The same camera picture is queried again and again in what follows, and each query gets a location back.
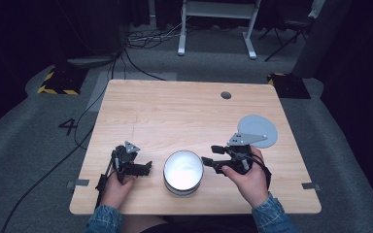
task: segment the round gray plate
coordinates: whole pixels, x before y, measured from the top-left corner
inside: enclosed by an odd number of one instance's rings
[[[278,140],[278,132],[275,125],[263,116],[244,116],[238,123],[238,132],[261,136],[266,135],[266,140],[251,144],[257,148],[269,148]]]

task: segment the white cylindrical container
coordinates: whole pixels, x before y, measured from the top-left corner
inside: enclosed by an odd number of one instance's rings
[[[198,189],[203,174],[201,158],[188,150],[179,150],[169,156],[163,169],[165,186],[178,196],[190,195]]]

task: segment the sleeve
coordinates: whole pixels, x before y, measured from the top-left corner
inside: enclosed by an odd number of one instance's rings
[[[86,233],[120,232],[122,215],[113,207],[99,206],[86,223]]]
[[[264,203],[253,209],[252,214],[259,233],[299,232],[271,193]]]

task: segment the white metal stand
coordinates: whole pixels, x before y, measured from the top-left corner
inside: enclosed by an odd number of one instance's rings
[[[215,3],[215,2],[195,2],[184,0],[182,28],[178,55],[186,53],[187,40],[187,16],[192,17],[230,17],[249,19],[250,24],[247,32],[243,32],[245,45],[247,46],[250,59],[256,59],[256,53],[251,42],[251,33],[253,32],[254,23],[258,14],[260,0],[255,4],[234,4],[234,3]]]

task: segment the table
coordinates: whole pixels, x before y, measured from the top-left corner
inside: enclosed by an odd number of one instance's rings
[[[230,99],[220,94],[228,91]],[[194,83],[161,81],[109,82],[85,155],[70,211],[89,215],[94,211],[95,189],[105,173],[111,152],[129,141],[141,150],[135,160],[153,162],[150,175],[138,178],[120,211],[129,215],[248,214],[250,205],[235,184],[213,168],[204,167],[200,187],[189,197],[170,193],[163,181],[165,160],[175,151],[191,150],[215,160],[212,145],[226,146],[237,132],[238,121],[260,115],[274,123],[278,141],[263,149],[272,173],[270,191],[287,213],[318,213],[321,204],[314,189],[303,189],[310,177],[292,135],[288,120],[272,85],[247,83]]]
[[[251,42],[254,23],[258,14],[260,0],[254,4],[234,4],[234,3],[217,3],[217,2],[196,2],[184,0],[182,10],[182,27],[180,43],[178,45],[178,55],[186,53],[187,39],[187,16],[191,17],[229,17],[249,19],[248,31],[243,32],[244,42],[247,47],[250,59],[256,59],[256,53]]]

